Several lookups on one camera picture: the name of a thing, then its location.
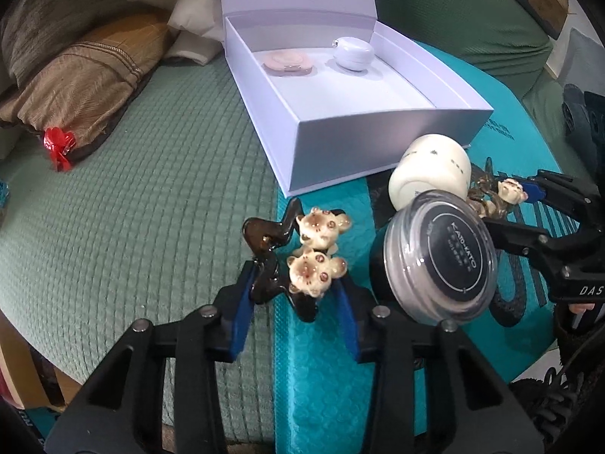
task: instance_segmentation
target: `green blanket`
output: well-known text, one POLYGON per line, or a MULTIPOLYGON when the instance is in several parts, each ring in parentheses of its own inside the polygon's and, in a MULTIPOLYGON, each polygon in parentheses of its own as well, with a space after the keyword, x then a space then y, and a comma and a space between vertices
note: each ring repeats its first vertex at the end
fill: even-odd
MULTIPOLYGON (((225 59, 162 66, 98 152, 51 170, 37 141, 0 165, 0 308, 60 369, 84 381, 138 317, 178 320, 233 283, 248 216, 271 218, 276 183, 225 59)), ((272 317, 218 365, 228 438, 273 439, 272 317)), ((173 368, 167 381, 172 381, 173 368)), ((172 389, 164 419, 171 421, 172 389)))

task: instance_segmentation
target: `red ribbon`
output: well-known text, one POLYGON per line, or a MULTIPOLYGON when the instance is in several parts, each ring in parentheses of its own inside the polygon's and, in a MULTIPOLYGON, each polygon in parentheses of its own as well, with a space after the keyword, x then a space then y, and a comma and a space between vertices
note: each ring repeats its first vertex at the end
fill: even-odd
POLYGON ((44 133, 44 147, 50 153, 50 160, 58 172, 66 172, 71 169, 70 162, 65 155, 76 146, 74 133, 65 133, 59 127, 50 127, 44 133))

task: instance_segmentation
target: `brown pillow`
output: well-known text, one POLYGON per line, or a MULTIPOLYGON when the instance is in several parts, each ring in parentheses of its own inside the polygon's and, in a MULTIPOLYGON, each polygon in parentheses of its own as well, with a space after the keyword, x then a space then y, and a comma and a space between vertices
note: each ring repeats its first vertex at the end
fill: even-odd
POLYGON ((2 59, 22 88, 91 29, 152 7, 126 0, 13 0, 0 20, 2 59))
POLYGON ((110 119, 172 43, 168 13, 125 17, 93 30, 62 51, 0 104, 0 120, 38 132, 72 132, 72 159, 105 140, 110 119))

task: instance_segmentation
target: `teal mat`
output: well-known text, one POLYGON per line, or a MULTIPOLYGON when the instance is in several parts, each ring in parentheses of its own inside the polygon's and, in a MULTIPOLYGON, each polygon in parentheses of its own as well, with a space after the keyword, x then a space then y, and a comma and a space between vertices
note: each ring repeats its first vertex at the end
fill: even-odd
MULTIPOLYGON (((455 70, 494 108, 468 151, 474 164, 483 166, 490 156, 494 169, 508 174, 530 176, 538 168, 559 170, 510 90, 468 63, 424 47, 455 70)), ((339 254, 349 262, 355 282, 369 287, 368 258, 375 228, 365 179, 300 198, 305 211, 312 206, 341 208, 352 217, 352 229, 339 240, 339 254)), ((279 215, 286 202, 280 193, 279 215)), ((524 204, 517 215, 530 225, 539 224, 538 217, 557 235, 575 228, 573 222, 543 206, 524 204)), ((503 253, 499 260, 498 294, 492 306, 465 326, 468 335, 506 381, 526 369, 553 341, 552 306, 545 302, 545 289, 541 276, 530 271, 525 260, 503 253)), ((302 323, 285 299, 277 300, 274 360, 276 454, 359 452, 373 365, 355 364, 346 351, 334 296, 328 293, 322 300, 313 324, 302 323)), ((424 374, 420 370, 416 372, 417 433, 426 429, 425 414, 424 374)))

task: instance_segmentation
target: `clear plastic lid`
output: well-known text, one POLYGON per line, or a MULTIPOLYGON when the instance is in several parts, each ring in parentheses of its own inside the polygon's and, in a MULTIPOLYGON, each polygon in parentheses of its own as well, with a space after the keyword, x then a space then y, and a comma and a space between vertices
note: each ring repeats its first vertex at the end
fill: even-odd
POLYGON ((393 295, 420 323, 470 321, 494 297, 497 260, 487 228, 448 192, 426 191, 399 211, 383 256, 393 295))

